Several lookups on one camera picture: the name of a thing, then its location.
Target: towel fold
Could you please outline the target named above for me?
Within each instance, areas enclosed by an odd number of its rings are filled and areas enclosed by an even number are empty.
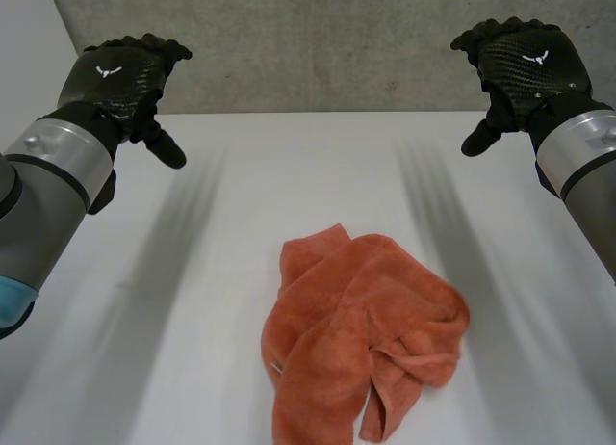
[[[336,225],[287,242],[280,269],[261,344],[275,445],[351,445],[367,396],[360,437],[381,442],[453,375],[469,311],[392,239]]]

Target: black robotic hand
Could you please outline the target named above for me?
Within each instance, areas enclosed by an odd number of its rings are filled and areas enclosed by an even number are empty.
[[[177,41],[151,34],[139,40],[127,36],[88,47],[64,83],[58,112],[47,118],[65,118],[88,128],[101,119],[96,115],[102,114],[103,119],[114,124],[114,136],[99,132],[97,137],[108,147],[112,158],[121,142],[144,142],[163,163],[180,169],[186,164],[186,156],[154,116],[173,67],[192,56]],[[116,172],[113,171],[89,213],[96,214],[109,204],[115,188]]]
[[[462,144],[467,156],[483,153],[503,132],[529,131],[533,112],[550,107],[552,97],[573,93],[575,101],[592,101],[586,68],[558,26],[489,19],[456,38],[451,48],[467,52],[492,101],[486,119]]]

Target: silver wrist cuff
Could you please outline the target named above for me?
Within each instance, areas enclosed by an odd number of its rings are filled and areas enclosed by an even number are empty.
[[[107,148],[90,132],[58,119],[33,122],[4,154],[32,156],[65,170],[84,187],[90,202],[114,166]]]
[[[556,127],[539,146],[537,164],[560,195],[577,170],[612,151],[616,151],[616,111],[591,111]]]

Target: white tabletop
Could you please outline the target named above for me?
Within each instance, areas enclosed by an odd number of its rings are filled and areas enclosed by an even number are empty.
[[[0,444],[270,444],[278,254],[334,223],[391,236],[471,310],[452,381],[389,444],[615,443],[614,284],[527,137],[460,154],[479,119],[162,117],[190,163],[121,148],[114,202],[0,342]]]

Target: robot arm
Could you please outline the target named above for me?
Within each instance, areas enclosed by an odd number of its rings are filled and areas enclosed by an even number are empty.
[[[0,339],[29,317],[86,214],[112,200],[120,143],[144,141],[168,166],[184,166],[184,153],[154,115],[173,65],[190,56],[177,42],[151,35],[87,49],[59,109],[0,155]]]
[[[559,95],[531,117],[528,131],[538,168],[616,280],[616,112],[583,95]]]
[[[490,19],[451,48],[467,53],[492,102],[462,152],[476,156],[502,133],[527,132],[541,184],[564,201],[616,279],[616,112],[592,99],[569,38],[537,20]]]

